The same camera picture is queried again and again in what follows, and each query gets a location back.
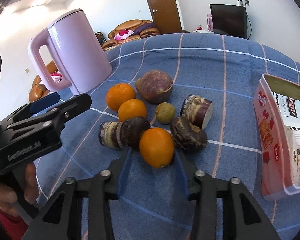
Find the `hand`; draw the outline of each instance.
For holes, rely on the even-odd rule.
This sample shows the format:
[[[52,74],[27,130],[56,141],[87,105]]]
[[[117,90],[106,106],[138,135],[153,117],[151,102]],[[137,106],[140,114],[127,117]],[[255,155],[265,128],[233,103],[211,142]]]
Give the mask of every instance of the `hand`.
[[[33,204],[39,196],[38,184],[36,179],[37,170],[33,163],[29,163],[25,170],[26,188],[24,197],[30,204]],[[18,217],[18,211],[11,206],[17,201],[17,195],[12,188],[0,183],[0,209],[14,217]]]

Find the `television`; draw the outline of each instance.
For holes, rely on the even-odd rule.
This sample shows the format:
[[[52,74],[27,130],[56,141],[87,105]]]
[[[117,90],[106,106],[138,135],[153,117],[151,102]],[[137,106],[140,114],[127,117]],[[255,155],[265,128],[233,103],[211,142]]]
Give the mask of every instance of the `television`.
[[[211,4],[213,32],[248,39],[247,11],[243,6]]]

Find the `pink cookie tin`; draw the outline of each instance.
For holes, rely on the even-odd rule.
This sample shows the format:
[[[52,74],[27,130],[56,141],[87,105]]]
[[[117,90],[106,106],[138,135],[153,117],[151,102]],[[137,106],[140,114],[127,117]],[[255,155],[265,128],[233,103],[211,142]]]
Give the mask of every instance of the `pink cookie tin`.
[[[300,85],[262,75],[253,106],[262,149],[261,194],[266,200],[300,192],[300,110],[297,105],[300,109]]]

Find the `purple cloth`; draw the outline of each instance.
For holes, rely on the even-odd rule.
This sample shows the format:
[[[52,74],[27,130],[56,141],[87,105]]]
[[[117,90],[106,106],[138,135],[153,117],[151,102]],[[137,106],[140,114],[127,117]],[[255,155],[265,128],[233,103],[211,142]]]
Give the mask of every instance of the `purple cloth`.
[[[140,25],[139,27],[137,27],[134,30],[133,35],[140,35],[141,32],[143,32],[144,30],[149,29],[149,28],[156,28],[156,26],[155,26],[154,23],[145,23],[145,24]]]

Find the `brown leather armchair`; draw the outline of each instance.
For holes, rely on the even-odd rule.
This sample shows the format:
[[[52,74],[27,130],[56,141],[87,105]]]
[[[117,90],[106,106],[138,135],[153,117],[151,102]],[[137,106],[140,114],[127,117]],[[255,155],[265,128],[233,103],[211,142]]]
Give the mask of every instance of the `brown leather armchair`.
[[[47,69],[49,71],[49,73],[54,73],[56,71],[58,71],[58,68],[56,66],[56,64],[51,61],[48,65],[47,65]],[[45,97],[46,95],[48,95],[48,93],[50,92],[45,85],[40,84],[41,82],[41,78],[39,77],[39,75],[37,75],[32,83],[32,87],[29,93],[29,101],[33,102],[36,101],[42,97]]]
[[[118,41],[114,39],[114,36],[116,36],[120,31],[122,30],[132,30],[134,31],[137,27],[140,25],[143,25],[145,23],[152,23],[152,21],[149,20],[130,20],[124,23],[121,23],[116,28],[114,28],[113,31],[111,31],[108,35],[109,41],[104,43],[102,45],[103,50],[107,50],[110,47],[118,45]],[[140,35],[131,35],[128,37],[125,41],[131,41],[136,39],[143,39],[150,36],[160,35],[160,32],[157,28],[148,28],[140,33]]]

